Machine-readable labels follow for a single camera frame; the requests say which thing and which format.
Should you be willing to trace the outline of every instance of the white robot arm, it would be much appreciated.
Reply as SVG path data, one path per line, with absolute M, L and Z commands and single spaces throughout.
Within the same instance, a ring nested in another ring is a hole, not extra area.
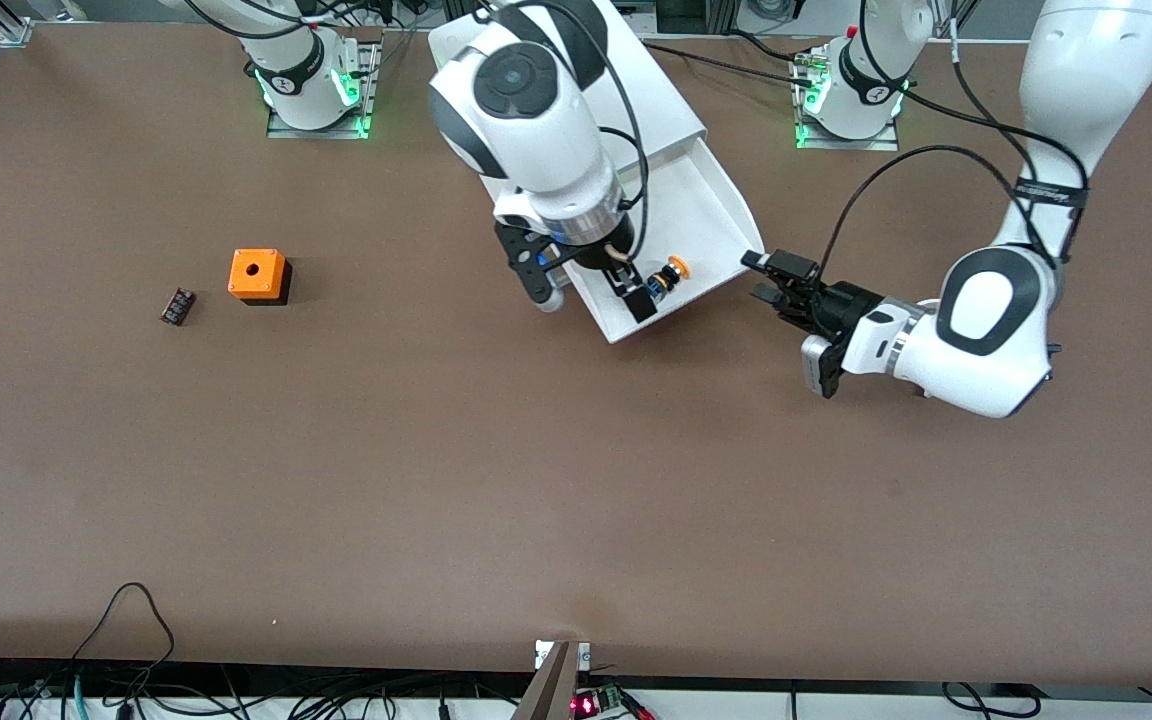
M 265 101 L 288 126 L 314 131 L 335 123 L 361 101 L 349 58 L 353 38 L 311 28 L 294 0 L 160 0 L 200 15 L 237 36 L 252 60 Z
M 563 302 L 553 270 L 600 270 L 643 323 L 687 268 L 670 259 L 644 279 L 634 265 L 628 210 L 644 195 L 626 198 L 584 96 L 609 71 L 602 13 L 588 0 L 543 0 L 482 20 L 488 28 L 430 81 L 429 107 L 468 167 L 503 181 L 493 215 L 509 266 L 547 313 Z
M 1020 83 L 1025 127 L 1064 145 L 1082 168 L 1060 149 L 1029 142 L 1033 177 L 1021 173 L 1020 202 L 996 240 L 952 266 L 939 301 L 827 286 L 813 262 L 783 251 L 746 256 L 776 281 L 776 290 L 760 287 L 760 300 L 813 333 L 803 344 L 809 384 L 827 397 L 844 372 L 886 373 L 990 418 L 1020 410 L 1051 378 L 1047 314 L 1060 297 L 1085 176 L 1151 82 L 1152 0 L 1047 1 Z
M 809 65 L 806 77 L 814 83 L 804 113 L 848 141 L 877 136 L 887 126 L 914 60 L 932 37 L 929 0 L 870 1 L 863 12 L 864 40 L 849 31 L 795 60 Z

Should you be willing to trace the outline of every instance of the orange box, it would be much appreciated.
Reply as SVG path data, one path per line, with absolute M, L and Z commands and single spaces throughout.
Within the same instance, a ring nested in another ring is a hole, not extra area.
M 248 305 L 287 305 L 291 264 L 273 247 L 234 250 L 229 294 Z

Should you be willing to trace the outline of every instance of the blue cable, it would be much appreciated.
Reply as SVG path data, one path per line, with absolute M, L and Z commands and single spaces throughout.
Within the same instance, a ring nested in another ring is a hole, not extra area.
M 88 705 L 83 702 L 83 676 L 74 675 L 74 703 L 78 706 L 78 720 L 88 720 Z

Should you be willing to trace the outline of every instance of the white box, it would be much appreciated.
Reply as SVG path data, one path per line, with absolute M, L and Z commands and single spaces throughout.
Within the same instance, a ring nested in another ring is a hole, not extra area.
M 691 270 L 690 279 L 657 302 L 657 314 L 638 324 L 602 274 L 575 263 L 566 264 L 563 270 L 598 327 L 608 342 L 616 342 L 744 273 L 741 256 L 746 250 L 761 252 L 763 237 L 744 197 L 705 145 L 706 131 L 700 119 L 616 8 L 608 0 L 593 1 L 607 20 L 608 59 L 616 67 L 639 120 L 643 149 L 652 172 L 647 189 L 647 232 L 637 268 L 643 275 L 654 273 L 669 256 L 676 255 Z M 429 45 L 438 67 L 442 68 L 456 56 L 483 32 L 483 28 L 467 15 L 431 31 Z M 585 91 L 585 99 L 598 124 L 632 132 L 626 106 L 608 74 Z M 637 192 L 639 176 L 634 147 L 611 135 L 604 136 L 602 145 L 626 182 L 626 191 L 632 196 Z M 511 190 L 508 183 L 497 179 L 483 179 L 483 184 L 493 200 L 500 192 Z M 490 214 L 492 206 L 484 205 L 484 209 Z M 635 230 L 639 217 L 639 209 L 630 210 Z M 525 300 L 522 293 L 520 300 Z

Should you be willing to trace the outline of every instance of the brown tabletop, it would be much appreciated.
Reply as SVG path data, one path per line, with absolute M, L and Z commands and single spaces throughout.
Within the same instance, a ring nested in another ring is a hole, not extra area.
M 1023 55 L 965 50 L 1013 122 Z M 182 660 L 524 670 L 571 637 L 623 674 L 1152 684 L 1152 90 L 1093 177 L 1056 380 L 986 420 L 890 378 L 810 395 L 753 278 L 616 346 L 538 313 L 426 118 L 424 37 L 365 142 L 266 141 L 242 61 L 143 24 L 0 53 L 0 655 L 69 655 L 142 579 Z M 786 88 L 660 63 L 768 247 L 818 253 L 890 159 L 795 150 Z M 964 106 L 945 46 L 918 77 Z M 918 106 L 901 132 L 1020 167 Z M 831 274 L 934 296 L 1003 212 L 924 156 Z M 291 258 L 290 306 L 225 291 L 236 247 Z M 90 650 L 160 643 L 137 600 Z

